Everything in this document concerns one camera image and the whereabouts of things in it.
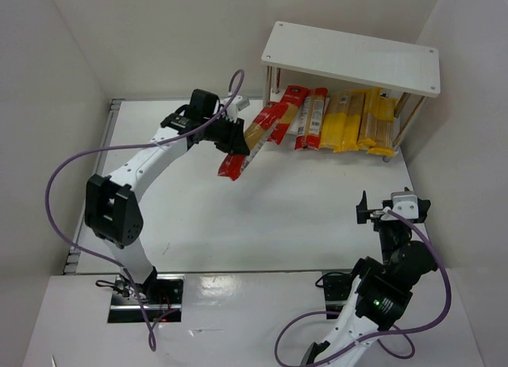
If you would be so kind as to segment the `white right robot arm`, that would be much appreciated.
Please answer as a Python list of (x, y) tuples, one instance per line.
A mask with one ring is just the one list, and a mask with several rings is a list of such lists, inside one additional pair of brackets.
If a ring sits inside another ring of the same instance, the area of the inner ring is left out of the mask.
[(382, 262), (361, 258), (349, 278), (349, 294), (333, 330), (319, 343), (312, 343), (302, 365), (331, 355), (349, 343), (377, 331), (394, 328), (408, 307), (412, 288), (428, 272), (438, 269), (434, 255), (423, 241), (412, 238), (412, 224), (426, 220), (431, 202), (405, 188), (393, 192), (378, 209), (368, 208), (367, 195), (356, 205), (356, 221), (371, 222), (379, 235)]

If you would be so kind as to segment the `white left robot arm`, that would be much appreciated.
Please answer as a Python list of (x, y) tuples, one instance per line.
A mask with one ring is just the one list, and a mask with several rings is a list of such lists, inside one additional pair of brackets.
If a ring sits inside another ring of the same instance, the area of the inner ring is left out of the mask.
[(85, 223), (107, 244), (121, 264), (127, 288), (143, 301), (153, 299), (161, 287), (140, 240), (144, 219), (139, 202), (160, 174), (200, 141), (212, 142), (226, 154), (248, 155), (244, 121), (238, 116), (248, 105), (238, 95), (221, 100), (196, 89), (187, 104), (160, 123), (147, 148), (109, 175), (94, 174), (87, 181)]

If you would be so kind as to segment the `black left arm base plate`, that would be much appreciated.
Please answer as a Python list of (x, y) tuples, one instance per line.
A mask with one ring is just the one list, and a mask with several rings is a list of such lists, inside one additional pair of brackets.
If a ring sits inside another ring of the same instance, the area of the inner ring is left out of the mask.
[[(153, 323), (179, 323), (182, 316), (184, 279), (182, 276), (160, 275), (157, 292), (151, 298), (141, 295), (148, 320)], [(112, 295), (107, 322), (112, 324), (142, 323), (144, 317), (133, 290), (123, 276), (113, 283), (97, 280), (96, 285), (111, 288)]]

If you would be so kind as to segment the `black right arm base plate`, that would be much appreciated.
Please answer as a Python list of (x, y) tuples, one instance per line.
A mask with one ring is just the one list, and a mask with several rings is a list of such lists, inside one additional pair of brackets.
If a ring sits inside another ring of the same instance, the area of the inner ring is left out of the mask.
[(315, 281), (314, 286), (323, 290), (326, 318), (337, 319), (351, 291), (351, 274), (340, 271), (326, 272)]

